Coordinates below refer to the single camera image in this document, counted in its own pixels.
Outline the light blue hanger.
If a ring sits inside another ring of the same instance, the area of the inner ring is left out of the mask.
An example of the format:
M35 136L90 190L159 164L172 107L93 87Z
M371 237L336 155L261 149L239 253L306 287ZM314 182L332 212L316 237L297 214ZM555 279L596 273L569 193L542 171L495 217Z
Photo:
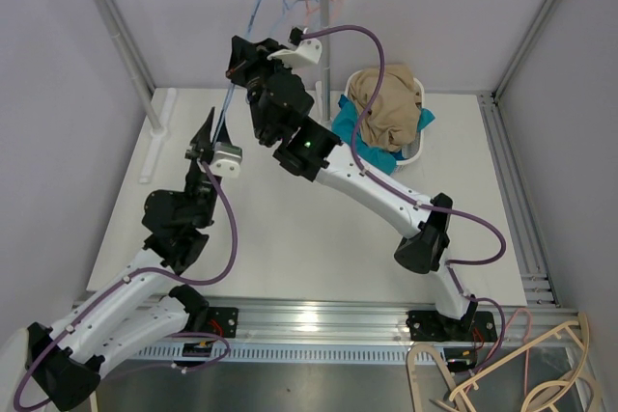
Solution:
M281 0L281 15L274 22L272 27L269 30L268 35L270 37L274 37L277 29L285 22L286 18L289 16L291 11L294 9L294 6L297 4L302 4L305 7L306 16L309 17L313 14L312 5L316 7L319 6L320 0L294 0L294 2L289 3L288 0Z
M214 142L223 141L229 143L226 120L235 88L241 87L248 90L249 93L259 94L261 92L259 88L264 85L267 77L272 74L272 71L268 69L269 65L266 64L266 54L274 46L274 40L265 39L258 42L249 40L255 17L260 9L262 1L263 0L256 1L245 37L232 37L232 58L230 67L227 71L227 76L230 78L231 84L226 94L222 112L214 133Z

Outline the teal t shirt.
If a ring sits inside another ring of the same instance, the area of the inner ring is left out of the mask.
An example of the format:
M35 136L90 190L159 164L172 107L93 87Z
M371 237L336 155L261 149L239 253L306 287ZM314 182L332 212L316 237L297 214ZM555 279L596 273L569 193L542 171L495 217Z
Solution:
M345 95L340 95L339 101L339 113L335 117L332 123L332 131L347 145L351 145L352 134L355 128L358 113L355 109L352 101ZM417 125L418 131L423 131L428 125L435 120L435 115L426 109L421 112L420 121ZM392 156L391 151L386 151L377 147L368 146L361 137L360 132L356 133L356 151L363 161L368 162L372 166L380 169L387 175L394 174L396 168L396 160Z

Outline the beige tank top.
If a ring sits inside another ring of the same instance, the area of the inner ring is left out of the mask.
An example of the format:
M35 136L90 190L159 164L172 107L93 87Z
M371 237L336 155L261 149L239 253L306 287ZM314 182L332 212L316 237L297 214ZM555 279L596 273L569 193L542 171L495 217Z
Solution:
M379 69L364 69L352 80L350 100L358 114L367 107L378 78ZM405 64L386 65L379 94L360 125L362 140L391 152L411 144L421 115L419 102L411 69Z

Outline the dark blue t shirt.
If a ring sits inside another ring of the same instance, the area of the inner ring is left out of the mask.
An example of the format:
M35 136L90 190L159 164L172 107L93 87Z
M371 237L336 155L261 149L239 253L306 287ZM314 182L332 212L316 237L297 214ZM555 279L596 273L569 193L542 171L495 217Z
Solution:
M403 151L399 150L396 152L392 152L392 156L395 158L395 160L397 162L403 162L405 161L407 158L404 156Z

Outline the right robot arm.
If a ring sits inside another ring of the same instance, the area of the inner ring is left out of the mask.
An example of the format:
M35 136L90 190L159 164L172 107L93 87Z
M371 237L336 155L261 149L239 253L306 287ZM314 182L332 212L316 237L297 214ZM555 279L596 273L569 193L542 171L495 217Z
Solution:
M231 39L227 78L246 91L258 142L274 149L273 156L290 174L333 188L366 206L402 237L395 261L404 269L433 280L433 310L410 310L407 326L415 341L472 340L485 321L478 303L464 296L446 266L448 209L453 201L440 193L432 198L407 190L395 179L354 161L351 148L332 131L314 121L314 104L295 68L317 64L323 46L316 39L297 40L295 48L266 39Z

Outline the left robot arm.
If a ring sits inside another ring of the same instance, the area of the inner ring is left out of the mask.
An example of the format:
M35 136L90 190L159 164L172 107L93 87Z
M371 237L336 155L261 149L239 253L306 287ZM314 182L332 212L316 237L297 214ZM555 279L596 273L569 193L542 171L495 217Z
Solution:
M220 179L205 165L213 156L212 122L208 117L189 143L183 190L148 195L142 224L150 234L134 259L65 318L28 327L26 372L14 392L15 410L53 404L70 411L125 359L161 338L222 337L198 289L223 277L196 281L183 275L208 243L204 230L213 223L220 192ZM29 383L45 395L31 406L21 401Z

